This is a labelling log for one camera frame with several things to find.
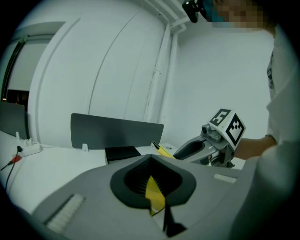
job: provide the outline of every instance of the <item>white wall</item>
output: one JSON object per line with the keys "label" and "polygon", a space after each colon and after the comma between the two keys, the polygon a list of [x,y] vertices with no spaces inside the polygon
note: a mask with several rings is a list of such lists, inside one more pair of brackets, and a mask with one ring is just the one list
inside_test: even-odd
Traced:
{"label": "white wall", "polygon": [[216,29],[202,18],[191,24],[179,36],[162,142],[179,147],[198,136],[221,107],[240,115],[246,125],[244,137],[264,137],[272,48],[273,38],[264,31]]}
{"label": "white wall", "polygon": [[31,135],[71,147],[72,113],[141,120],[165,31],[159,19],[129,1],[52,0],[19,29],[53,21],[69,28],[53,37],[33,77]]}

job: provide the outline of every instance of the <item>white pipe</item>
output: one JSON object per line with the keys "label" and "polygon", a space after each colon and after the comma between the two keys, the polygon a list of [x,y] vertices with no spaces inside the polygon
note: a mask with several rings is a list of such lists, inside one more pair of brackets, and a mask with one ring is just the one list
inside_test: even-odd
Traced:
{"label": "white pipe", "polygon": [[[176,21],[179,20],[177,14],[166,3],[164,3],[162,0],[155,0],[155,2],[157,2],[163,9],[165,9],[167,13],[170,14],[174,20]],[[181,27],[181,32],[187,29],[187,27],[184,24],[180,24],[180,27]]]}
{"label": "white pipe", "polygon": [[175,66],[176,66],[176,57],[177,57],[177,44],[178,44],[178,34],[174,34],[172,38],[171,54],[170,54],[170,63],[167,73],[167,79],[165,82],[165,90],[162,99],[162,105],[159,113],[159,123],[165,124],[165,116],[167,114],[167,109],[169,106],[169,99],[171,94],[171,85],[174,78]]}
{"label": "white pipe", "polygon": [[151,7],[153,7],[161,16],[167,21],[167,23],[170,22],[170,20],[164,15],[157,7],[155,7],[152,3],[150,3],[148,0],[145,0],[146,3],[148,3]]}
{"label": "white pipe", "polygon": [[182,5],[177,1],[177,0],[170,0],[177,8],[178,10],[180,10],[185,16],[187,15],[187,13],[185,12],[185,10],[183,9]]}
{"label": "white pipe", "polygon": [[155,65],[155,69],[154,69],[154,74],[153,74],[153,78],[152,78],[152,82],[151,82],[151,86],[150,86],[150,91],[149,91],[149,95],[148,95],[148,99],[147,99],[147,105],[146,105],[146,109],[145,109],[145,113],[144,113],[144,118],[143,121],[144,122],[152,122],[152,121],[157,121],[154,118],[154,111],[157,108],[157,105],[161,104],[158,103],[158,84],[161,78],[161,72],[162,72],[162,66],[163,66],[163,62],[165,59],[165,54],[168,50],[168,43],[170,40],[170,34],[171,34],[171,27],[170,24],[168,23],[166,28],[165,28],[165,33],[164,33],[164,37],[163,37],[163,41],[158,53],[158,57],[157,57],[157,61],[156,61],[156,65]]}
{"label": "white pipe", "polygon": [[189,21],[190,21],[190,20],[189,20],[189,17],[186,16],[186,17],[184,17],[184,18],[181,18],[181,19],[179,19],[179,20],[173,22],[173,23],[171,24],[171,27],[174,28],[174,27],[177,27],[177,26],[180,25],[180,24],[183,24],[183,23],[186,23],[186,22],[189,22]]}

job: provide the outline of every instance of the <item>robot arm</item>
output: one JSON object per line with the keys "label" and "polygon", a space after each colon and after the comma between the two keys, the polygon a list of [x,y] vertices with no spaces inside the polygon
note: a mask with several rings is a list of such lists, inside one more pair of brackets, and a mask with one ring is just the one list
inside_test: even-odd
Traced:
{"label": "robot arm", "polygon": [[202,126],[201,135],[182,145],[174,157],[202,165],[233,167],[231,160],[245,130],[234,110],[220,109]]}

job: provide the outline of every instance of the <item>black opening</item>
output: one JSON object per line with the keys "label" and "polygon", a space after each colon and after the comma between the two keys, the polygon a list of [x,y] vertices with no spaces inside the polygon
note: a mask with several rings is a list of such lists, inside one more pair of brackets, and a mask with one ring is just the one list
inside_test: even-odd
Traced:
{"label": "black opening", "polygon": [[168,237],[172,237],[186,227],[174,221],[170,207],[188,201],[196,188],[196,179],[190,172],[162,160],[159,156],[146,155],[115,172],[111,178],[111,190],[128,207],[150,210],[150,200],[145,198],[150,176],[165,197],[164,231]]}
{"label": "black opening", "polygon": [[182,184],[180,174],[153,158],[149,158],[127,172],[124,177],[124,182],[131,191],[145,196],[150,176],[153,177],[164,197],[168,196]]}
{"label": "black opening", "polygon": [[29,91],[7,90],[7,103],[14,103],[25,106],[25,111],[28,108]]}
{"label": "black opening", "polygon": [[200,152],[202,149],[204,149],[204,147],[205,147],[204,143],[199,140],[190,142],[182,150],[180,150],[178,153],[174,154],[173,156],[176,159],[184,160]]}
{"label": "black opening", "polygon": [[105,154],[108,164],[110,164],[113,161],[133,158],[141,155],[139,151],[136,150],[136,148],[133,146],[105,148]]}
{"label": "black opening", "polygon": [[12,56],[9,59],[8,65],[5,70],[3,83],[2,83],[1,98],[0,98],[1,101],[5,101],[4,99],[7,98],[8,84],[9,84],[9,80],[10,80],[10,77],[12,74],[13,66],[21,52],[21,49],[25,45],[25,43],[26,43],[26,41],[24,39],[22,39],[21,42],[18,42],[17,46],[14,49]]}

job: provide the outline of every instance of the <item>cable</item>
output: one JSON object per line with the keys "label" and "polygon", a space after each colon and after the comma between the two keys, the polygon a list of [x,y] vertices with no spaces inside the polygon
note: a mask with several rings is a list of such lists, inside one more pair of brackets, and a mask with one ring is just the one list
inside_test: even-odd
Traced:
{"label": "cable", "polygon": [[155,215],[157,215],[158,213],[160,213],[162,210],[164,210],[165,209],[165,207],[163,207],[161,210],[159,210],[158,212],[156,212],[156,213],[154,213],[151,217],[153,217],[153,216],[155,216]]}
{"label": "cable", "polygon": [[[19,153],[19,152],[22,152],[22,148],[21,148],[20,146],[17,147],[17,154],[15,155],[15,159],[16,159],[16,157],[18,156],[18,153]],[[7,187],[8,187],[8,180],[9,180],[9,177],[10,177],[11,172],[12,172],[13,169],[14,169],[14,166],[15,166],[15,161],[14,161],[13,166],[12,166],[12,168],[10,169],[9,175],[8,175],[8,177],[7,177],[7,179],[6,179],[5,191],[6,191]]]}
{"label": "cable", "polygon": [[1,170],[0,171],[2,171],[4,168],[6,168],[7,167],[7,165],[5,165],[3,168],[1,168]]}

